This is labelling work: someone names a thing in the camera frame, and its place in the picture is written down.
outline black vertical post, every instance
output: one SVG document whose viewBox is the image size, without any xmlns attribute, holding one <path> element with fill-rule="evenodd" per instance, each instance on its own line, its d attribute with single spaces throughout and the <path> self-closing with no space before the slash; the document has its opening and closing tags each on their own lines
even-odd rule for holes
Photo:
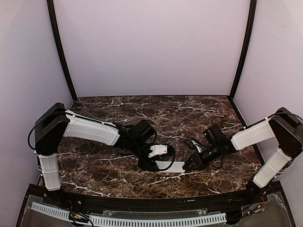
<svg viewBox="0 0 303 227">
<path fill-rule="evenodd" d="M 78 97 L 77 97 L 77 94 L 75 91 L 75 87 L 71 80 L 70 72 L 67 67 L 67 63 L 66 63 L 66 59 L 65 59 L 65 55 L 64 55 L 64 51 L 63 51 L 63 47 L 62 47 L 62 42 L 60 39 L 59 28 L 58 28 L 58 24 L 57 24 L 56 12 L 55 12 L 55 8 L 54 8 L 53 0 L 47 0 L 47 6 L 48 6 L 49 18 L 50 18 L 52 30 L 53 30 L 53 37 L 55 39 L 57 52 L 59 55 L 62 70 L 63 70 L 64 76 L 65 76 L 67 86 L 70 90 L 71 97 L 72 97 L 73 101 L 75 102 L 78 99 Z"/>
<path fill-rule="evenodd" d="M 243 70 L 243 66 L 244 66 L 248 46 L 249 46 L 249 43 L 250 43 L 250 36 L 251 36 L 252 26 L 253 26 L 253 23 L 254 23 L 256 6 L 257 6 L 257 0 L 250 0 L 250 11 L 249 11 L 249 14 L 248 14 L 248 20 L 247 20 L 247 25 L 246 25 L 246 31 L 245 31 L 242 51 L 241 51 L 241 55 L 240 55 L 236 75 L 235 75 L 235 78 L 234 78 L 234 81 L 233 81 L 233 84 L 232 84 L 231 93 L 229 94 L 229 97 L 231 99 L 233 99 L 235 97 L 235 94 L 236 94 L 236 91 L 237 91 L 237 88 L 238 88 L 238 85 L 239 85 L 240 77 L 241 77 L 241 74 L 242 74 L 242 70 Z"/>
</svg>

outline black cable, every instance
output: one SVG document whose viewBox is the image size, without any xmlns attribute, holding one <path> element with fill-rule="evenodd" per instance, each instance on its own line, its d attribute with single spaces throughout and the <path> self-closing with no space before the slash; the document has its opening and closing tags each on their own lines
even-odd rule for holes
<svg viewBox="0 0 303 227">
<path fill-rule="evenodd" d="M 284 113 L 284 112 L 273 113 L 273 114 L 271 114 L 270 116 L 268 116 L 267 118 L 270 118 L 270 117 L 275 116 L 275 115 L 284 115 L 284 114 L 294 116 L 294 117 L 298 118 L 298 119 L 303 123 L 303 118 L 300 117 L 299 115 L 294 114 L 294 113 Z M 258 121 L 258 122 L 256 122 L 256 123 L 253 123 L 253 124 L 247 126 L 246 129 L 251 128 L 252 126 L 254 126 L 254 125 L 256 125 L 256 124 L 259 124 L 259 123 L 261 123 L 261 122 L 263 122 L 263 121 L 265 121 L 265 120 L 266 120 L 266 119 L 262 119 L 262 120 L 260 120 L 260 121 Z"/>
<path fill-rule="evenodd" d="M 176 151 L 174 150 L 173 155 L 172 155 L 172 161 L 171 161 L 170 165 L 164 169 L 159 169 L 158 171 L 165 171 L 165 170 L 168 170 L 169 168 L 171 168 L 175 162 L 175 159 L 176 159 Z"/>
<path fill-rule="evenodd" d="M 222 155 L 220 166 L 215 166 L 214 163 L 213 163 L 213 161 L 211 161 L 212 166 L 215 167 L 215 168 L 217 168 L 217 169 L 222 169 L 224 156 L 225 155 Z"/>
<path fill-rule="evenodd" d="M 152 142 L 152 143 L 156 142 L 156 139 L 157 139 L 157 136 L 158 136 L 158 134 L 157 134 L 156 131 L 154 131 L 154 133 L 155 133 L 155 138 L 153 139 L 153 142 Z"/>
<path fill-rule="evenodd" d="M 82 213 L 76 213 L 76 214 L 82 216 L 85 220 L 87 220 L 91 224 L 92 227 L 94 227 L 94 223 L 85 214 Z"/>
<path fill-rule="evenodd" d="M 85 225 L 80 225 L 80 224 L 76 223 L 74 220 L 71 222 L 71 224 L 73 226 L 75 226 L 75 227 L 83 227 L 83 226 L 85 226 Z"/>
<path fill-rule="evenodd" d="M 239 213 L 237 213 L 236 215 L 232 216 L 231 218 L 228 218 L 227 220 L 231 220 L 231 221 L 232 221 L 232 218 L 234 218 L 234 217 L 238 216 L 239 214 L 241 214 L 241 213 L 247 211 L 254 203 L 255 203 L 255 202 L 251 203 L 247 208 L 245 208 L 244 210 L 241 210 Z"/>
<path fill-rule="evenodd" d="M 255 201 L 252 202 L 247 208 L 245 208 L 245 209 L 242 210 L 241 212 L 237 213 L 236 215 L 232 216 L 231 218 L 228 218 L 227 220 L 228 220 L 228 221 L 236 221 L 236 220 L 240 220 L 240 219 L 242 219 L 242 218 L 244 218 L 244 217 L 250 215 L 252 212 L 256 211 L 256 210 L 259 209 L 260 207 L 257 205 L 257 206 L 256 206 L 254 209 L 252 209 L 249 213 L 247 213 L 247 214 L 245 214 L 245 215 L 242 215 L 242 216 L 239 217 L 239 218 L 233 219 L 234 217 L 238 216 L 239 214 L 241 214 L 241 213 L 247 211 L 249 208 L 251 208 L 251 206 L 252 206 L 254 203 L 255 203 Z"/>
<path fill-rule="evenodd" d="M 32 149 L 32 150 L 36 150 L 36 148 L 34 148 L 31 144 L 30 144 L 30 136 L 32 135 L 34 129 L 38 126 L 38 124 L 40 124 L 42 121 L 44 121 L 46 118 L 56 115 L 56 114 L 66 114 L 65 112 L 54 112 L 54 113 L 50 113 L 47 116 L 44 116 L 43 118 L 41 118 L 33 127 L 32 129 L 29 131 L 28 137 L 27 137 L 27 143 L 28 146 Z"/>
</svg>

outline wire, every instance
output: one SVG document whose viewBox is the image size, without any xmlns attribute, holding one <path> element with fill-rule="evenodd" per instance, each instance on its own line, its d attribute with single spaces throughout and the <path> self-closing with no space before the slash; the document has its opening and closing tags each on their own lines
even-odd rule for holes
<svg viewBox="0 0 303 227">
<path fill-rule="evenodd" d="M 263 205 L 264 205 L 264 208 L 265 208 L 265 207 L 266 207 L 266 205 L 265 205 L 265 200 L 264 200 L 263 196 L 261 196 L 260 198 L 262 199 L 262 201 L 263 201 Z"/>
<path fill-rule="evenodd" d="M 164 168 L 164 169 L 159 169 L 158 171 L 166 171 L 166 170 L 168 170 L 169 168 L 171 168 L 172 165 L 173 165 L 174 162 L 175 162 L 175 159 L 176 159 L 176 151 L 174 150 L 174 151 L 173 151 L 173 155 L 172 155 L 172 161 L 171 161 L 170 165 L 169 165 L 168 167 Z"/>
<path fill-rule="evenodd" d="M 157 139 L 157 136 L 158 136 L 158 134 L 157 134 L 156 131 L 154 131 L 154 133 L 155 133 L 155 138 L 153 139 L 153 142 L 152 142 L 152 143 L 155 143 L 155 142 L 156 142 L 156 139 Z"/>
<path fill-rule="evenodd" d="M 71 204 L 71 210 L 72 210 L 72 202 L 70 200 L 68 200 L 68 202 Z"/>
<path fill-rule="evenodd" d="M 75 226 L 75 227 L 83 227 L 83 226 L 85 226 L 85 225 L 80 225 L 80 224 L 76 223 L 74 220 L 72 221 L 71 224 L 72 224 L 73 226 Z"/>
<path fill-rule="evenodd" d="M 222 169 L 224 156 L 225 155 L 222 155 L 220 166 L 215 166 L 214 163 L 213 163 L 213 161 L 211 161 L 212 166 L 215 167 L 215 168 L 217 168 L 217 169 Z"/>
<path fill-rule="evenodd" d="M 77 215 L 82 216 L 85 220 L 87 220 L 91 224 L 92 227 L 94 227 L 94 223 L 85 214 L 77 213 Z"/>
<path fill-rule="evenodd" d="M 241 210 L 239 213 L 237 213 L 236 215 L 232 216 L 231 218 L 229 218 L 229 219 L 227 219 L 227 220 L 233 221 L 232 218 L 234 218 L 234 217 L 238 216 L 239 214 L 241 214 L 241 213 L 247 211 L 253 204 L 254 204 L 254 202 L 251 203 L 247 208 L 245 208 L 244 210 Z"/>
<path fill-rule="evenodd" d="M 285 115 L 285 114 L 286 114 L 286 115 L 290 115 L 290 116 L 294 116 L 294 117 L 298 118 L 298 119 L 303 123 L 303 118 L 300 117 L 299 115 L 294 114 L 294 113 L 283 113 L 283 112 L 281 112 L 281 113 L 273 113 L 273 114 L 271 114 L 270 116 L 268 116 L 266 119 L 268 119 L 268 118 L 270 118 L 270 117 L 272 117 L 272 116 L 275 116 L 275 115 Z M 256 123 L 253 123 L 253 124 L 247 126 L 246 129 L 251 128 L 252 126 L 254 126 L 254 125 L 256 125 L 256 124 L 259 124 L 259 123 L 265 121 L 266 119 L 262 119 L 261 121 L 258 121 L 258 122 L 256 122 Z"/>
<path fill-rule="evenodd" d="M 28 137 L 27 137 L 27 143 L 28 146 L 32 149 L 32 150 L 36 150 L 36 148 L 34 148 L 31 144 L 30 144 L 30 136 L 32 135 L 34 129 L 38 126 L 38 124 L 40 124 L 42 121 L 44 121 L 46 118 L 53 116 L 53 115 L 57 115 L 57 114 L 65 114 L 65 112 L 54 112 L 54 113 L 50 113 L 46 116 L 44 116 L 43 118 L 41 118 L 40 120 L 38 120 L 36 122 L 36 124 L 32 127 L 32 129 L 29 131 Z"/>
<path fill-rule="evenodd" d="M 243 215 L 242 217 L 240 217 L 240 218 L 235 218 L 235 219 L 228 219 L 228 221 L 237 221 L 237 220 L 241 220 L 242 218 L 244 218 L 244 217 L 247 217 L 247 216 L 249 216 L 249 215 L 251 215 L 251 214 L 255 214 L 255 213 L 257 213 L 257 212 L 255 212 L 256 210 L 258 210 L 258 209 L 260 209 L 261 208 L 261 205 L 258 205 L 258 206 L 256 206 L 254 209 L 252 209 L 251 211 L 249 211 L 249 212 L 247 212 L 247 214 L 245 214 L 245 215 Z"/>
</svg>

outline lavender wall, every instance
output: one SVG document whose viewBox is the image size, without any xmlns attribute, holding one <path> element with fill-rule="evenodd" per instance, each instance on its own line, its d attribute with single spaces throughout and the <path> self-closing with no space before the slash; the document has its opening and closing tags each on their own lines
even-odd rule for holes
<svg viewBox="0 0 303 227">
<path fill-rule="evenodd" d="M 258 1 L 243 74 L 235 97 L 248 124 L 284 106 L 303 115 L 303 1 Z M 275 141 L 261 143 L 267 159 Z M 279 178 L 297 226 L 303 226 L 303 154 Z"/>
<path fill-rule="evenodd" d="M 72 99 L 45 0 L 1 0 L 0 28 L 0 226 L 12 227 L 38 177 L 28 131 L 55 102 Z"/>
<path fill-rule="evenodd" d="M 56 0 L 78 96 L 227 95 L 249 0 Z"/>
</svg>

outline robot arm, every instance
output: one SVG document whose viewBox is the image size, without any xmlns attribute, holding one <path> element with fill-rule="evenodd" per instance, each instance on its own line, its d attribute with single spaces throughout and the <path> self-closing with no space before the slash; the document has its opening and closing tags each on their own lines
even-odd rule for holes
<svg viewBox="0 0 303 227">
<path fill-rule="evenodd" d="M 142 170 L 174 172 L 175 166 L 184 164 L 174 162 L 175 150 L 171 145 L 146 143 L 150 137 L 156 136 L 155 129 L 146 120 L 128 126 L 101 122 L 77 115 L 66 110 L 63 104 L 56 103 L 36 122 L 31 131 L 33 130 L 36 144 L 34 149 L 49 191 L 61 188 L 56 153 L 62 137 L 83 138 L 130 150 L 139 158 L 138 166 Z M 161 155 L 173 156 L 173 160 L 162 162 Z"/>
<path fill-rule="evenodd" d="M 254 175 L 248 185 L 262 189 L 302 152 L 303 122 L 294 115 L 287 109 L 280 108 L 270 117 L 235 133 L 229 138 L 220 130 L 218 125 L 213 125 L 203 132 L 212 146 L 204 150 L 201 150 L 200 147 L 200 150 L 192 154 L 183 168 L 201 169 L 221 155 L 229 155 L 253 144 L 276 138 L 277 150 Z"/>
</svg>

